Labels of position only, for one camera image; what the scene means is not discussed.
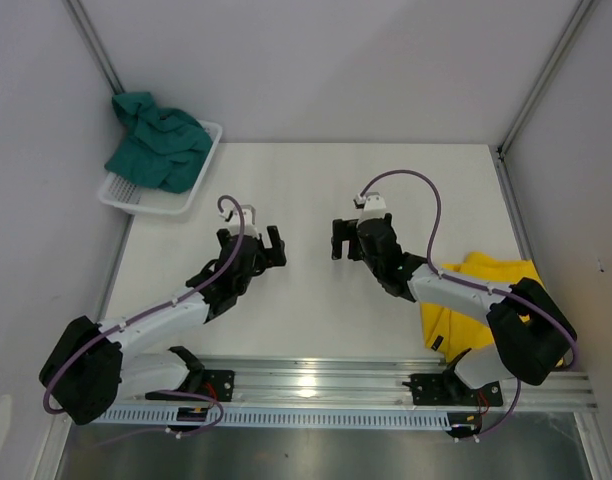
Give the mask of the yellow shorts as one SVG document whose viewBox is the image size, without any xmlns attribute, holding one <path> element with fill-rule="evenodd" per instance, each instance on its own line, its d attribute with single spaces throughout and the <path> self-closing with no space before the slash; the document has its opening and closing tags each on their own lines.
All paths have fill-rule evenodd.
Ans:
<svg viewBox="0 0 612 480">
<path fill-rule="evenodd" d="M 498 260 L 482 252 L 471 252 L 462 263 L 443 264 L 442 267 L 482 281 L 514 284 L 526 277 L 543 285 L 531 260 Z M 422 303 L 420 312 L 425 346 L 442 353 L 447 362 L 466 349 L 493 344 L 490 328 L 476 319 L 429 303 Z"/>
</svg>

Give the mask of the white plastic basket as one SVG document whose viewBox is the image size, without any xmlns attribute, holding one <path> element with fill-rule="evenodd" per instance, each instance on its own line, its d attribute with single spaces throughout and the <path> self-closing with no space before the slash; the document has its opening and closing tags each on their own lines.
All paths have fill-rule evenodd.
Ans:
<svg viewBox="0 0 612 480">
<path fill-rule="evenodd" d="M 188 191 L 175 194 L 160 189 L 147 189 L 114 173 L 108 173 L 97 191 L 98 200 L 129 215 L 177 217 L 186 214 L 194 203 L 223 135 L 221 125 L 207 120 L 200 120 L 199 123 L 210 136 L 212 146 L 194 185 Z"/>
</svg>

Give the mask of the green shorts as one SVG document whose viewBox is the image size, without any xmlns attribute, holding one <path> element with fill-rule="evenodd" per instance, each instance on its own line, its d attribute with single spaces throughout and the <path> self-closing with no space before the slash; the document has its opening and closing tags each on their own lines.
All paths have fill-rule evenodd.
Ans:
<svg viewBox="0 0 612 480">
<path fill-rule="evenodd" d="M 213 146 L 201 123 L 181 109 L 158 106 L 149 92 L 115 95 L 111 105 L 125 134 L 106 171 L 138 187 L 173 194 L 192 189 Z"/>
</svg>

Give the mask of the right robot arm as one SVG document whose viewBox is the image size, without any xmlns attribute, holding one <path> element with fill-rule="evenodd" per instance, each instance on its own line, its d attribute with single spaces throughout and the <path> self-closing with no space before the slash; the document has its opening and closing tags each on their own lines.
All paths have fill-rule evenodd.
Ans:
<svg viewBox="0 0 612 480">
<path fill-rule="evenodd" d="M 347 246 L 348 258 L 363 262 L 387 294 L 447 308 L 490 330 L 490 345 L 463 348 L 445 368 L 442 389 L 450 401 L 465 403 L 478 389 L 506 379 L 539 386 L 574 353 L 576 331 L 537 281 L 483 282 L 440 270 L 402 249 L 391 219 L 386 213 L 334 220 L 331 256 L 340 259 Z"/>
</svg>

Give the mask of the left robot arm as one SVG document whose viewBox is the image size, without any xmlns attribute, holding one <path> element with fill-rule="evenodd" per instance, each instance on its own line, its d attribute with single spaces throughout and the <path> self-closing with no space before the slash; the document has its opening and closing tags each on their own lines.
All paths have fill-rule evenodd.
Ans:
<svg viewBox="0 0 612 480">
<path fill-rule="evenodd" d="M 77 425 L 102 416 L 117 400 L 190 400 L 198 394 L 215 399 L 216 385 L 202 361 L 183 346 L 160 354 L 148 348 L 232 309 L 253 278 L 287 263 L 277 227 L 266 238 L 255 229 L 237 236 L 217 233 L 218 258 L 209 261 L 170 300 L 131 318 L 94 322 L 72 320 L 39 373 L 46 412 L 67 414 Z"/>
</svg>

